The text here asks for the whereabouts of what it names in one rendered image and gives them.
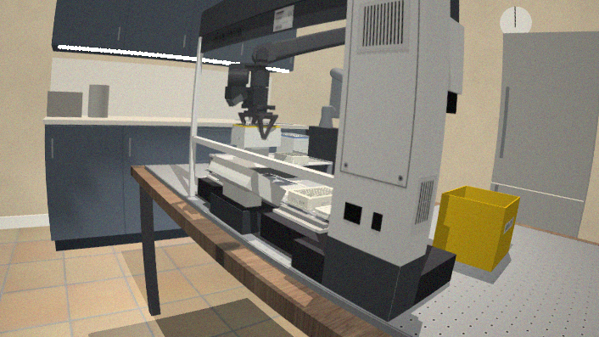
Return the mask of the yellow open-top bin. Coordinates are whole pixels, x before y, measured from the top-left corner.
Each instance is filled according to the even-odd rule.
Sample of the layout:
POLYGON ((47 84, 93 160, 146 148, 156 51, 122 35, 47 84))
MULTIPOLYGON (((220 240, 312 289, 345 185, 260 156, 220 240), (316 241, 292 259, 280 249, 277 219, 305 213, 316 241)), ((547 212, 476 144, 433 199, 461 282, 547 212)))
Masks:
POLYGON ((491 272, 509 251, 519 200, 470 186, 442 193, 432 246, 491 272))

